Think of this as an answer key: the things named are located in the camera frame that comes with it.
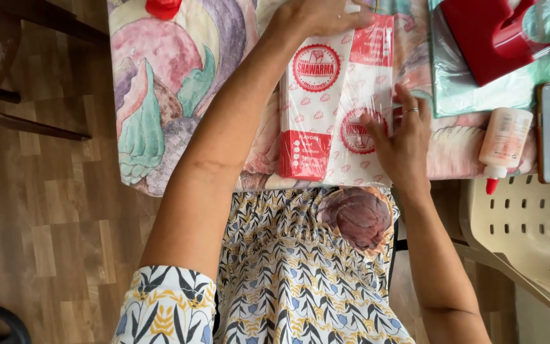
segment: table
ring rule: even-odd
[[[153,18],[145,0],[108,0],[118,159],[123,183],[161,196],[201,116],[216,91],[256,44],[284,0],[183,0],[171,21]],[[432,103],[427,0],[381,1],[393,13],[394,82]],[[401,115],[396,105],[394,116]],[[431,179],[479,177],[478,161],[490,115],[435,119],[428,152]],[[532,130],[521,164],[536,163]],[[275,174],[279,159],[279,92],[262,113],[235,189],[296,189],[319,185]]]

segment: glue bottle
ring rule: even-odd
[[[499,178],[507,176],[508,168],[517,168],[532,124],[531,112],[513,108],[497,108],[491,114],[478,160],[484,163],[487,177],[485,191],[496,191]]]

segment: red tape dispenser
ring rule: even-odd
[[[550,43],[532,41],[523,16],[537,0],[444,0],[441,11],[479,87],[550,53]]]

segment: plastic wrap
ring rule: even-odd
[[[439,10],[442,0],[430,0],[433,9],[432,45],[435,116],[491,111],[509,107],[528,110],[533,106],[535,86],[550,82],[550,53],[479,88]],[[519,0],[511,0],[516,7]],[[539,0],[527,11],[524,31],[537,42],[550,42],[550,0]]]
[[[290,61],[280,85],[280,176],[391,186],[360,124],[367,112],[393,132],[393,17],[374,16],[366,29],[307,39]]]

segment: chair leg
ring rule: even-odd
[[[0,100],[13,104],[20,104],[20,93],[0,89]]]
[[[0,0],[0,11],[96,45],[109,45],[108,34],[82,23],[73,13],[46,0]]]
[[[86,134],[52,127],[50,125],[29,121],[28,119],[22,119],[4,113],[0,113],[0,127],[75,141],[88,141],[91,139],[91,137]]]

